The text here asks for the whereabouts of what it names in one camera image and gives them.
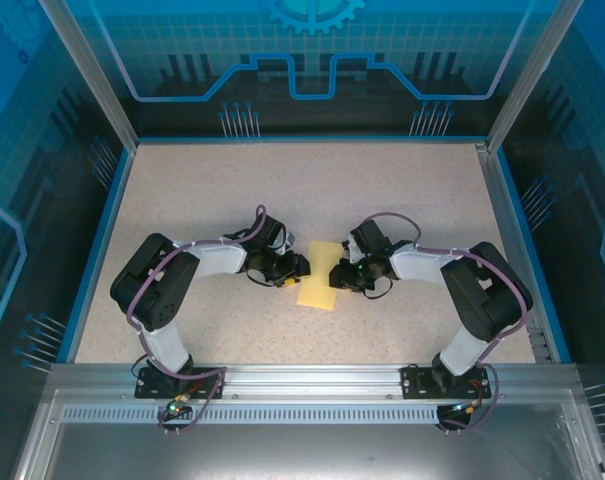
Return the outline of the yellow paper sheet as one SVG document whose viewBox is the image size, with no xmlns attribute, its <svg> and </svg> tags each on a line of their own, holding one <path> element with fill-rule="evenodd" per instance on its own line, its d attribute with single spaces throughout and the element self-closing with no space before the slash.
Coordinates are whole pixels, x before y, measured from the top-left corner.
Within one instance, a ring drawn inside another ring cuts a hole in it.
<svg viewBox="0 0 605 480">
<path fill-rule="evenodd" d="M 331 270 L 343 258 L 340 243 L 313 240 L 309 246 L 308 260 L 311 275 L 301 282 L 297 304 L 300 306 L 333 311 L 338 290 L 329 284 Z"/>
</svg>

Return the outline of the aluminium mounting rail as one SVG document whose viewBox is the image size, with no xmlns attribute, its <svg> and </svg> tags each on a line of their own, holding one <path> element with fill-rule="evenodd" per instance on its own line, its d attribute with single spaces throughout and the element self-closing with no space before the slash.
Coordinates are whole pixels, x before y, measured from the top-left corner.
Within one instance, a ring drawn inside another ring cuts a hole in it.
<svg viewBox="0 0 605 480">
<path fill-rule="evenodd" d="M 547 399 L 581 389 L 571 364 L 498 364 L 500 395 L 508 400 Z M 398 365 L 235 365 L 226 373 L 226 401 L 397 400 Z M 74 400 L 123 400 L 133 396 L 134 378 L 124 364 L 59 364 L 44 395 Z"/>
</svg>

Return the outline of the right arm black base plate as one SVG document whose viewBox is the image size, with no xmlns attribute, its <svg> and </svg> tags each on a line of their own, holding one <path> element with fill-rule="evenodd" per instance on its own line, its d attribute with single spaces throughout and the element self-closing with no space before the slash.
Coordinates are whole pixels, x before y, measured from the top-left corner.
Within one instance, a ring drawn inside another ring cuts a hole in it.
<svg viewBox="0 0 605 480">
<path fill-rule="evenodd" d="M 405 400 L 490 399 L 491 385 L 485 368 L 473 367 L 462 376 L 446 369 L 409 364 L 399 370 Z"/>
</svg>

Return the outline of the aluminium side rail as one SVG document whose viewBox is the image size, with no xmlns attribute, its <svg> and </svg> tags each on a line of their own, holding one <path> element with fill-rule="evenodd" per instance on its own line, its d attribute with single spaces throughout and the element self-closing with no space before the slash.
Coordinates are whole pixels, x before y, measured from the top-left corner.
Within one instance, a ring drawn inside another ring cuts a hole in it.
<svg viewBox="0 0 605 480">
<path fill-rule="evenodd" d="M 518 346 L 529 352 L 535 363 L 555 363 L 556 348 L 549 330 L 546 307 L 517 216 L 518 197 L 513 198 L 511 195 L 498 157 L 491 154 L 484 143 L 478 143 L 476 150 L 499 230 L 503 255 L 533 298 L 533 307 L 528 312 L 526 325 L 501 340 L 488 359 L 497 360 L 498 355 Z"/>
</svg>

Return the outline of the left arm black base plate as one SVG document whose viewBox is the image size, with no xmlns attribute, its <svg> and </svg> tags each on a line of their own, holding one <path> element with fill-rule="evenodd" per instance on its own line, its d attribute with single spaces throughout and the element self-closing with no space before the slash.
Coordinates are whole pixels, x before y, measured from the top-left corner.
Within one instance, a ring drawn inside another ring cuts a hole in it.
<svg viewBox="0 0 605 480">
<path fill-rule="evenodd" d="M 205 400 L 217 380 L 217 374 L 199 380 L 180 380 L 165 375 L 153 366 L 146 366 L 137 373 L 134 396 L 137 399 L 169 400 L 189 394 L 191 400 Z"/>
</svg>

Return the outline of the metal frame tray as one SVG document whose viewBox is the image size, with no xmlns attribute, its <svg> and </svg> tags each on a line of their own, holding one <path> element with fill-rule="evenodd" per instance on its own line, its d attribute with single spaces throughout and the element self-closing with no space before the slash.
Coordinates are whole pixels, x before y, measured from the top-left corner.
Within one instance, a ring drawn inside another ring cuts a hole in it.
<svg viewBox="0 0 605 480">
<path fill-rule="evenodd" d="M 605 480 L 605 444 L 568 394 L 504 401 L 480 426 L 69 424 L 41 405 L 11 480 Z"/>
</svg>

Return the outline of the aluminium frame post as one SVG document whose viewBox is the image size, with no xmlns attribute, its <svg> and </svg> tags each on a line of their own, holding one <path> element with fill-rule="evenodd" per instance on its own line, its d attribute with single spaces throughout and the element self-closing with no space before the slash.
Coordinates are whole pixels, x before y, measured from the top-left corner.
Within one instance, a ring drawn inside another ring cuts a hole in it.
<svg viewBox="0 0 605 480">
<path fill-rule="evenodd" d="M 584 0 L 558 0 L 556 8 L 487 136 L 486 152 L 489 155 L 497 154 L 539 79 L 548 68 L 583 2 Z"/>
<path fill-rule="evenodd" d="M 64 0 L 38 0 L 123 146 L 137 152 L 139 138 L 98 59 Z"/>
</svg>

